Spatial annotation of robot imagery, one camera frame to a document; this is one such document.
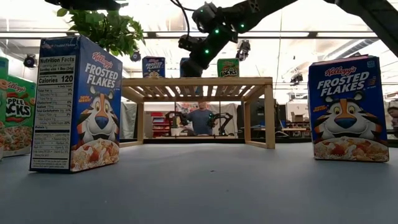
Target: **nutrition facts label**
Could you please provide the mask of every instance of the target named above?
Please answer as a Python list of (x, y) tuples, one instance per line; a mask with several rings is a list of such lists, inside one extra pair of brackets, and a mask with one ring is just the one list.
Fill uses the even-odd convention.
[(68, 169), (76, 56), (40, 58), (31, 168)]

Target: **cardboard box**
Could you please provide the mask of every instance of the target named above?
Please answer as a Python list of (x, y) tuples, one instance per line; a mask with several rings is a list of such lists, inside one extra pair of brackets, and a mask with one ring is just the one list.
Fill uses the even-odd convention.
[(84, 36), (42, 39), (30, 170), (119, 160), (122, 62)]
[(316, 159), (389, 160), (378, 57), (311, 65), (308, 108)]
[(239, 59), (218, 59), (217, 74), (219, 77), (239, 77)]
[(36, 84), (8, 75), (4, 157), (30, 153), (35, 110)]
[(142, 59), (142, 77), (160, 78), (166, 77), (165, 58), (146, 56)]
[(6, 140), (6, 98), (7, 98), (8, 59), (0, 57), (0, 160), (3, 157)]
[(302, 122), (302, 121), (304, 121), (303, 115), (295, 115), (295, 116), (294, 116), (294, 121), (295, 121), (295, 122)]

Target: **wooden frame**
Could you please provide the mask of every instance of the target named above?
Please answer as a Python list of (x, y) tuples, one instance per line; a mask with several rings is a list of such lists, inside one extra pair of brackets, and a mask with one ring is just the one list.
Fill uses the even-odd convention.
[[(251, 141), (250, 102), (265, 95), (266, 143)], [(144, 102), (158, 101), (242, 101), (246, 144), (275, 149), (274, 97), (271, 77), (242, 78), (125, 78), (122, 96), (137, 103), (137, 142), (144, 140)]]

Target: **gray floor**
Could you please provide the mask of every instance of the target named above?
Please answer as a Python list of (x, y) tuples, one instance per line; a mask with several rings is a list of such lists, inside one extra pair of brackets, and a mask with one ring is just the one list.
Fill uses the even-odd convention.
[(145, 145), (79, 174), (0, 162), (0, 223), (398, 223), (398, 149), (385, 164), (315, 161), (311, 144)]

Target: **tony the tiger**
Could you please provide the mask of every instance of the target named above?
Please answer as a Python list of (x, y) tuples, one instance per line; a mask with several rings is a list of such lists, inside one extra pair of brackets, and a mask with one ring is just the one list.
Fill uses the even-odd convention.
[(93, 99), (90, 106), (80, 114), (77, 125), (79, 140), (78, 144), (72, 147), (73, 150), (97, 139), (110, 140), (118, 144), (119, 121), (110, 103), (113, 91), (105, 95), (97, 92), (92, 86), (90, 92), (93, 94)]
[(380, 141), (382, 124), (373, 114), (367, 113), (359, 105), (364, 98), (357, 92), (354, 98), (333, 99), (326, 97), (328, 111), (315, 121), (315, 133), (318, 141), (348, 136)]

